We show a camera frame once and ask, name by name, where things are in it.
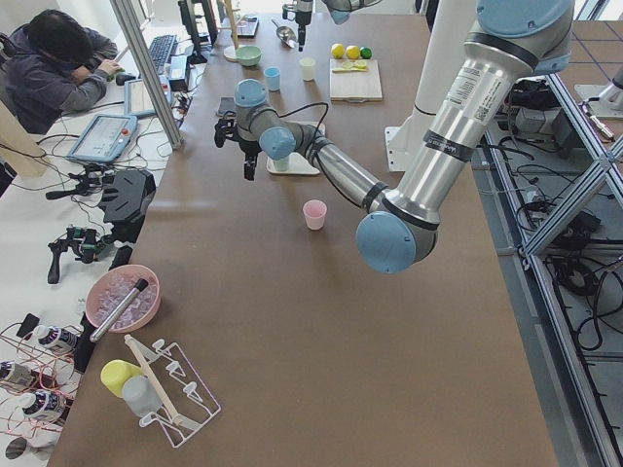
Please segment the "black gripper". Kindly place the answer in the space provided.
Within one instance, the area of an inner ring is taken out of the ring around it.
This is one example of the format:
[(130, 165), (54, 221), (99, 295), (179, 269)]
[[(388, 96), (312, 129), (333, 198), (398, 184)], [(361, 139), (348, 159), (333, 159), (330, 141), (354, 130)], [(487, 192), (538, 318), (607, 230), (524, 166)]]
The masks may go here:
[(247, 181), (255, 180), (257, 158), (262, 152), (257, 141), (249, 141), (244, 138), (240, 138), (238, 142), (239, 147), (244, 152), (244, 164), (243, 164), (243, 176)]
[(312, 0), (296, 0), (295, 1), (295, 22), (298, 24), (297, 42), (298, 51), (302, 52), (306, 43), (306, 26), (312, 21)]

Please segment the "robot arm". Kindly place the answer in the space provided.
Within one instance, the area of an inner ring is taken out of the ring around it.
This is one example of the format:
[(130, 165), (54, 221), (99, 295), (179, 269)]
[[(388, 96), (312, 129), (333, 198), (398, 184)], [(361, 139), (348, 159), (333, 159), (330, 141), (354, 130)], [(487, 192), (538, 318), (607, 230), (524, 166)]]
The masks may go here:
[(302, 155), (367, 213), (356, 230), (364, 262), (396, 273), (434, 248), (439, 208), (487, 126), (519, 79), (568, 65), (570, 1), (480, 1), (466, 35), (466, 59), (398, 186), (389, 189), (311, 125), (289, 123), (254, 79), (235, 89), (234, 138), (247, 155)]
[[(330, 17), (336, 24), (346, 22), (351, 13), (372, 7), (379, 3), (379, 0), (325, 0), (323, 4), (327, 7)], [(283, 18), (288, 18), (288, 13), (294, 13), (294, 21), (297, 24), (298, 50), (302, 52), (306, 44), (307, 27), (312, 22), (312, 0), (296, 0), (290, 5), (282, 7)]]

